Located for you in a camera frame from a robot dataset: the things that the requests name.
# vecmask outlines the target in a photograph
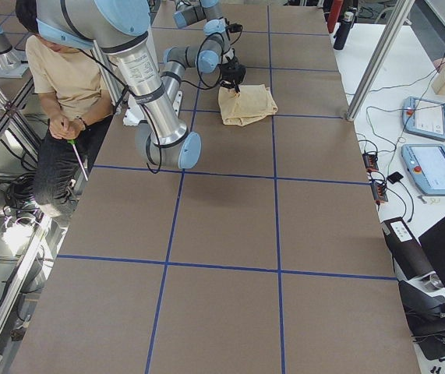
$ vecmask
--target white label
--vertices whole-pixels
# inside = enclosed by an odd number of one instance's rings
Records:
[[[394,229],[395,235],[399,238],[401,242],[406,242],[412,239],[411,234],[409,234],[408,229],[404,226],[402,222],[393,222],[391,223],[392,228]]]
[[[124,62],[122,66],[129,77],[127,81],[132,80],[135,84],[148,81],[157,74],[147,53],[139,54],[135,60]]]

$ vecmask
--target blue tape line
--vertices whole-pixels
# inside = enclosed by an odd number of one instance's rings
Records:
[[[272,51],[270,37],[270,9],[267,6],[267,41],[269,43],[269,79],[270,90],[273,89],[272,80]],[[286,354],[284,351],[284,312],[283,312],[283,277],[281,276],[281,232],[279,226],[279,194],[277,193],[277,160],[276,160],[276,126],[274,124],[274,116],[271,116],[272,125],[272,159],[274,173],[274,216],[276,220],[276,256],[277,256],[277,294],[279,300],[279,334],[281,344],[281,374],[286,374]]]
[[[370,279],[372,281],[397,281],[396,277],[385,277],[377,275],[362,275],[362,274],[343,274],[343,273],[322,273],[315,271],[301,271],[301,270],[282,270],[282,273],[295,275],[311,275],[315,277],[334,277],[334,278],[354,278],[354,279]]]
[[[324,119],[343,119],[340,115],[279,115],[275,114],[274,117],[303,117],[303,118],[324,118]]]
[[[272,68],[272,70],[288,70],[292,72],[340,72],[339,70],[302,69],[302,68]]]
[[[207,263],[168,263],[168,265],[180,266],[180,267],[196,267],[202,269],[252,271],[257,273],[277,273],[277,270],[275,269],[264,269],[260,267],[246,267],[246,266],[213,265]]]
[[[154,259],[131,259],[121,257],[105,257],[105,256],[85,256],[85,255],[58,255],[58,259],[81,259],[89,261],[105,261],[115,263],[142,263],[146,265],[160,265],[160,266],[178,266],[178,267],[195,267],[201,269],[215,269],[215,270],[236,270],[236,271],[249,271],[256,273],[278,273],[278,269],[266,269],[263,267],[250,267],[250,266],[230,266],[230,265],[215,265],[210,263],[180,263],[180,262],[165,262]],[[313,277],[333,277],[333,278],[353,278],[353,279],[368,279],[372,281],[397,281],[396,277],[386,277],[381,275],[365,275],[365,274],[347,274],[347,273],[326,273],[319,271],[306,271],[306,270],[285,270],[281,269],[281,273],[291,275],[304,275]]]
[[[100,169],[115,169],[115,170],[132,170],[132,171],[148,171],[146,168],[133,168],[128,166],[114,166],[114,165],[94,165],[95,168]],[[179,170],[161,170],[164,173],[181,174]],[[314,182],[314,183],[334,183],[340,185],[369,185],[368,182],[353,182],[353,181],[334,181],[329,179],[314,179],[314,178],[294,178],[294,177],[274,177],[266,175],[244,175],[244,174],[221,174],[211,173],[208,171],[185,171],[188,175],[208,175],[214,177],[233,177],[233,178],[253,178],[253,179],[276,179],[278,181],[293,181],[293,182]]]
[[[315,34],[315,33],[286,33],[284,31],[273,31],[271,34],[273,35],[307,35],[310,37],[330,37],[329,34]]]
[[[165,265],[163,269],[163,275],[161,277],[161,286],[160,286],[160,292],[158,295],[158,301],[157,301],[157,309],[154,313],[154,323],[153,323],[153,330],[151,331],[151,339],[150,339],[150,348],[147,352],[147,362],[146,362],[146,368],[145,368],[145,374],[148,374],[150,372],[150,365],[151,365],[151,357],[153,355],[153,348],[154,348],[154,338],[156,336],[157,332],[157,325],[158,325],[158,319],[160,317],[160,308],[161,308],[161,300],[163,298],[164,288],[165,288],[165,281],[167,279],[167,270],[168,270],[168,260],[170,259],[170,253],[172,248],[172,242],[174,240],[174,232],[175,232],[175,224],[177,223],[177,213],[178,213],[178,207],[181,201],[181,194],[182,194],[182,184],[184,182],[184,173],[182,173],[181,181],[178,184],[178,193],[177,193],[177,201],[175,203],[175,210],[174,210],[174,216],[172,218],[172,226],[170,230],[170,238],[168,239],[168,249],[167,249],[167,255],[165,257]]]
[[[129,259],[121,257],[104,257],[104,256],[83,256],[83,255],[58,255],[59,259],[90,259],[92,261],[108,261],[116,263],[145,263],[148,265],[164,265],[165,261],[155,261],[153,259]]]

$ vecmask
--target white desk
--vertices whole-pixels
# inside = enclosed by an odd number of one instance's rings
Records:
[[[352,95],[349,95],[349,93],[353,94],[355,92],[375,46],[380,39],[383,28],[384,25],[356,24],[348,36],[344,49],[335,51],[341,79],[349,102],[352,99]],[[433,70],[432,62],[425,53],[411,27],[403,26],[401,32],[397,36],[397,40],[385,59],[371,90],[377,90],[383,86],[410,84],[417,79],[427,76]],[[435,77],[434,74],[431,74],[427,78],[411,86],[370,93],[355,119],[356,132],[363,134],[367,139],[373,141],[378,146],[379,150],[392,150],[394,147],[391,144],[373,134],[373,130],[369,125],[366,116],[367,107],[373,106],[384,110],[394,110],[402,108],[402,103],[408,96],[421,97],[424,93],[424,98],[445,102],[445,96],[435,95],[430,86],[431,81],[435,79]],[[402,133],[403,125],[400,111],[386,113],[376,109],[369,109],[369,117],[376,134],[387,138],[394,143],[397,142],[399,136],[402,136],[404,138],[402,141],[404,142],[405,140],[406,143],[442,143],[440,141],[415,136],[406,132]],[[364,150],[365,143],[366,142],[360,143],[361,150]],[[392,158],[393,153],[380,153],[378,165],[380,171],[385,176],[388,176],[395,171],[399,171],[403,174],[404,178],[401,181],[413,196],[415,204],[414,217],[412,221],[408,223],[408,226],[413,234],[416,237],[419,237],[440,218],[445,216],[445,197],[423,197],[426,203],[417,197],[421,195],[421,192],[417,189],[411,176],[406,170],[401,157],[401,145],[402,143],[397,145],[397,151],[391,162],[390,159]],[[366,149],[374,150],[374,147],[370,144],[366,144]],[[404,218],[407,222],[411,215],[411,200],[408,193],[399,183],[396,183],[395,185],[389,183],[389,187],[398,193],[408,205],[408,212]],[[381,204],[380,206],[380,221],[402,216],[404,212],[404,204],[393,193],[388,192],[388,199],[388,203]],[[416,344],[415,350],[422,373],[429,372],[433,366],[436,366],[437,368],[442,366],[440,372],[445,372],[445,362],[440,363],[437,360],[426,360],[419,349],[419,346]]]

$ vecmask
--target folded cloth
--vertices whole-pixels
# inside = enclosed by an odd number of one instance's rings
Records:
[[[240,92],[221,87],[219,106],[225,125],[245,126],[277,112],[270,89],[263,84],[239,86]]]

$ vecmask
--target grid line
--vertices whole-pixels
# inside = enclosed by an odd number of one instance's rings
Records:
[[[168,260],[170,259],[170,252],[171,252],[171,247],[172,247],[172,241],[174,238],[175,224],[177,223],[177,213],[178,213],[178,206],[179,206],[180,200],[181,200],[183,181],[184,181],[184,174],[182,174],[181,180],[178,184],[177,201],[175,202],[174,216],[172,218],[172,226],[171,226],[171,230],[170,230],[170,238],[168,239],[167,254],[165,256],[165,263],[164,263],[163,273],[161,276],[160,291],[158,292],[157,307],[156,307],[156,310],[154,313],[154,322],[153,322],[153,329],[151,330],[150,346],[149,346],[148,352],[147,352],[146,368],[144,369],[145,374],[148,374],[150,372],[151,358],[153,357],[154,338],[156,337],[158,320],[160,318],[161,301],[163,298],[165,282],[167,280]]]
[[[168,26],[155,26],[155,27],[151,27],[151,29],[153,30],[176,30],[176,31],[203,31],[203,29],[199,29],[199,28],[191,28],[191,29],[179,29],[178,27],[168,27]],[[280,32],[280,31],[250,31],[250,30],[243,30],[243,33],[247,33],[247,34],[270,34],[270,35],[300,35],[300,36],[310,36],[310,37],[329,37],[329,34],[323,34],[323,33],[285,33],[285,32]]]
[[[147,168],[135,168],[132,166],[118,166],[118,165],[104,165],[95,164],[95,168],[98,169],[111,169],[111,170],[127,170],[127,171],[148,171]],[[353,182],[353,181],[334,181],[329,179],[315,179],[315,178],[298,178],[298,177],[279,177],[270,175],[244,175],[244,174],[222,174],[213,173],[209,171],[179,171],[179,170],[160,170],[160,173],[173,173],[173,174],[188,174],[188,175],[207,175],[214,177],[231,177],[231,178],[251,178],[251,179],[277,179],[279,181],[293,181],[293,182],[314,182],[314,183],[333,183],[340,185],[370,185],[369,182]]]
[[[270,92],[273,90],[272,80],[272,44],[270,37],[270,9],[267,6],[267,40],[269,43],[269,79]],[[272,160],[274,171],[274,216],[276,221],[276,256],[277,256],[277,300],[279,303],[279,336],[281,345],[281,374],[286,374],[286,354],[284,350],[284,313],[283,313],[283,280],[281,276],[281,236],[279,226],[279,201],[277,193],[277,162],[276,162],[276,126],[274,125],[274,116],[270,116],[272,125]]]
[[[196,107],[198,105],[199,97],[200,97],[200,89],[197,88],[196,89],[196,99],[195,99],[195,102],[194,102],[195,111],[194,111],[194,113],[192,115],[192,118],[191,118],[191,126],[190,126],[190,130],[191,131],[192,131],[192,128],[194,127],[194,122],[195,122],[195,118],[196,118]],[[170,237],[168,239],[167,255],[165,257],[165,264],[164,264],[163,274],[162,274],[162,277],[161,277],[161,286],[160,286],[160,291],[159,291],[158,300],[157,300],[157,308],[156,308],[156,312],[155,312],[155,315],[154,315],[153,329],[151,330],[150,347],[148,349],[148,354],[147,354],[146,368],[144,369],[144,373],[145,374],[149,374],[149,372],[150,372],[151,359],[153,357],[154,341],[155,341],[155,337],[156,337],[158,320],[160,318],[161,301],[163,299],[164,286],[165,286],[165,283],[166,283],[166,280],[167,280],[168,266],[170,265],[169,259],[170,259],[172,242],[174,240],[175,225],[177,224],[178,208],[179,208],[180,203],[181,203],[182,187],[183,187],[183,184],[184,184],[184,177],[185,177],[185,169],[182,169],[182,171],[181,171],[181,180],[180,180],[179,185],[178,185],[177,199],[175,201],[175,209],[174,209],[174,216],[173,216],[173,219],[172,219],[172,226],[171,226],[171,231],[170,231]]]
[[[121,257],[106,257],[106,256],[86,256],[86,255],[72,255],[72,254],[60,254],[58,259],[71,259],[71,260],[87,260],[87,261],[105,261],[114,263],[142,263],[144,265],[160,265],[160,266],[176,266],[176,267],[194,267],[200,269],[213,269],[213,270],[234,270],[245,271],[251,273],[277,273],[277,269],[267,269],[263,267],[250,267],[250,266],[229,266],[229,265],[217,265],[212,263],[181,263],[181,262],[165,262],[154,259],[133,259],[133,258],[121,258]],[[282,274],[300,275],[308,277],[329,277],[329,278],[352,278],[352,279],[364,279],[371,281],[397,281],[396,277],[387,277],[384,275],[367,275],[367,274],[350,274],[350,273],[330,273],[324,271],[307,271],[307,270],[287,270],[281,269]]]

